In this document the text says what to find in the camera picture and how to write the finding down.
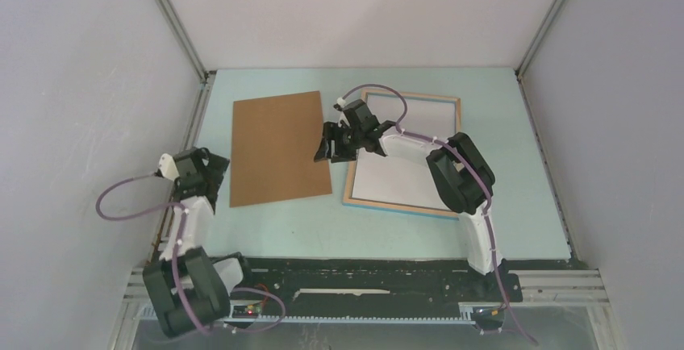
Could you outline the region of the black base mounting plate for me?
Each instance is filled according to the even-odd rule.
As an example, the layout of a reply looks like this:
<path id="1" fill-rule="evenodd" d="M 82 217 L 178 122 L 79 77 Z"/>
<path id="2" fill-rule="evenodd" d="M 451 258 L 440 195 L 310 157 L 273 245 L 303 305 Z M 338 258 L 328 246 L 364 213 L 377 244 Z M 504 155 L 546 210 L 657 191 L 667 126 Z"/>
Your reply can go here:
<path id="1" fill-rule="evenodd" d="M 519 278 L 501 266 L 481 275 L 466 260 L 247 259 L 243 286 L 279 297 L 265 313 L 312 319 L 456 319 L 467 303 L 522 302 Z"/>

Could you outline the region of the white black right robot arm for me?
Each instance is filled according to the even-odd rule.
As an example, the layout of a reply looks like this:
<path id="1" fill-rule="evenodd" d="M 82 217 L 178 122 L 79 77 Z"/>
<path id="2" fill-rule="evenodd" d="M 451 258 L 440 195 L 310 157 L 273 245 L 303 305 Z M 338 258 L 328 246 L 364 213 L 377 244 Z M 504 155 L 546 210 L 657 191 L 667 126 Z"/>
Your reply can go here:
<path id="1" fill-rule="evenodd" d="M 440 200 L 465 226 L 467 261 L 477 271 L 469 278 L 470 292 L 481 300 L 495 296 L 502 288 L 496 272 L 503 260 L 490 216 L 495 177 L 473 141 L 463 132 L 442 140 L 408 131 L 394 121 L 380 122 L 360 99 L 338 98 L 335 108 L 340 119 L 323 124 L 314 160 L 355 161 L 365 150 L 427 168 Z"/>

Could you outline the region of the right aluminium corner post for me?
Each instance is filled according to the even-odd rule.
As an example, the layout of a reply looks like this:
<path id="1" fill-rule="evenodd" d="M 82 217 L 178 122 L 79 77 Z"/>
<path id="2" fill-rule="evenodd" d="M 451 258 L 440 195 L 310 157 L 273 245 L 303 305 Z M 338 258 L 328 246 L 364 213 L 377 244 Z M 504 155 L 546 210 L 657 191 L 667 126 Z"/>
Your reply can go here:
<path id="1" fill-rule="evenodd" d="M 523 80 L 525 73 L 530 68 L 532 62 L 535 59 L 545 37 L 551 30 L 556 19 L 562 12 L 563 7 L 568 0 L 552 0 L 546 14 L 544 15 L 541 24 L 536 30 L 535 35 L 532 38 L 531 43 L 528 45 L 518 67 L 515 70 L 516 77 L 519 81 Z"/>

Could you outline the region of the aluminium corner post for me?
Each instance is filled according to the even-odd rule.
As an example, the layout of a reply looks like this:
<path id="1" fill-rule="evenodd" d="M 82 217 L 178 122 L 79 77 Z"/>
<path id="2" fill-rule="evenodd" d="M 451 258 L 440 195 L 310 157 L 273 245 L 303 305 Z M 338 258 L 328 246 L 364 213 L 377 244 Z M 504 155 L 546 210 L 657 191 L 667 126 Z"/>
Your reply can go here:
<path id="1" fill-rule="evenodd" d="M 200 82 L 205 82 L 208 78 L 209 72 L 206 70 L 206 67 L 200 60 L 198 52 L 194 47 L 190 36 L 185 29 L 185 26 L 183 25 L 176 8 L 173 5 L 172 0 L 155 0 L 155 2 L 159 7 L 166 23 L 169 25 L 174 38 L 180 45 L 181 50 L 184 52 L 187 60 L 189 61 L 191 68 L 198 76 Z"/>
<path id="2" fill-rule="evenodd" d="M 532 38 L 531 43 L 528 45 L 518 67 L 515 70 L 516 77 L 519 81 L 523 80 L 525 73 L 530 68 L 532 62 L 535 59 L 545 37 L 551 30 L 556 19 L 562 12 L 563 7 L 568 0 L 552 0 L 546 14 L 544 15 L 541 24 L 536 30 L 535 35 Z"/>

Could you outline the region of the brown cardboard backing board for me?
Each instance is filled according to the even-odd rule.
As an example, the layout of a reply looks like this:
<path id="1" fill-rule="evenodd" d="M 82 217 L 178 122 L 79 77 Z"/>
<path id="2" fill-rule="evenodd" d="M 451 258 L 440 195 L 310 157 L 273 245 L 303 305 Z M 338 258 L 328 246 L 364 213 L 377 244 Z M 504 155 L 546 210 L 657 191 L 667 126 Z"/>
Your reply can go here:
<path id="1" fill-rule="evenodd" d="M 319 91 L 233 104 L 230 206 L 332 193 L 327 162 L 315 162 L 323 127 Z"/>

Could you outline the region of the left aluminium corner post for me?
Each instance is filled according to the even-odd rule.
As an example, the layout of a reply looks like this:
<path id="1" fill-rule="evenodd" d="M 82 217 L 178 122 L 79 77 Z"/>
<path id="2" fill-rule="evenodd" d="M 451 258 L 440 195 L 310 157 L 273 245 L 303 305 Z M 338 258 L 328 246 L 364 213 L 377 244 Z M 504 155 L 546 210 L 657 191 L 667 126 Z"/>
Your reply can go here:
<path id="1" fill-rule="evenodd" d="M 200 82 L 205 82 L 208 78 L 209 72 L 206 70 L 206 67 L 200 60 L 198 52 L 194 47 L 190 36 L 185 29 L 185 26 L 183 25 L 176 8 L 173 5 L 172 0 L 155 0 L 155 2 L 159 7 L 166 23 L 169 25 L 174 38 L 180 45 L 181 50 L 184 52 L 187 60 L 189 61 L 191 68 L 198 76 Z"/>

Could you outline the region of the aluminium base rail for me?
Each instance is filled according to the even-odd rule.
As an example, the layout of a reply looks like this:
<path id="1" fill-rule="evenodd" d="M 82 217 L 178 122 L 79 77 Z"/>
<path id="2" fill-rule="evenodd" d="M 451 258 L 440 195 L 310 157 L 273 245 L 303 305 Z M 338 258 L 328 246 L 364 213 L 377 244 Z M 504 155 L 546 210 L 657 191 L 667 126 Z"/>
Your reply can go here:
<path id="1" fill-rule="evenodd" d="M 603 281 L 595 270 L 518 270 L 503 279 L 511 281 L 513 307 L 595 307 L 608 304 Z M 450 281 L 438 293 L 392 294 L 369 291 L 354 294 L 334 289 L 296 291 L 281 308 L 268 302 L 258 315 L 243 314 L 241 323 L 350 323 L 350 324 L 473 324 L 486 310 L 501 306 L 493 298 L 468 296 Z"/>

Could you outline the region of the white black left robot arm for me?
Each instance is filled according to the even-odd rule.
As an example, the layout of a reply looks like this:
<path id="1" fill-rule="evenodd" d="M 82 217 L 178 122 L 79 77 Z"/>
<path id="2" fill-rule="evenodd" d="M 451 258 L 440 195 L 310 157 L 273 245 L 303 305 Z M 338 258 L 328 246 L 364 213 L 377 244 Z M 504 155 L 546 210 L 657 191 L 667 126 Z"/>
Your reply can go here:
<path id="1" fill-rule="evenodd" d="M 209 327 L 231 313 L 231 297 L 255 288 L 241 253 L 210 257 L 203 248 L 215 217 L 219 188 L 229 159 L 208 148 L 191 148 L 160 158 L 158 176 L 173 183 L 173 241 L 143 280 L 162 332 L 170 339 Z"/>

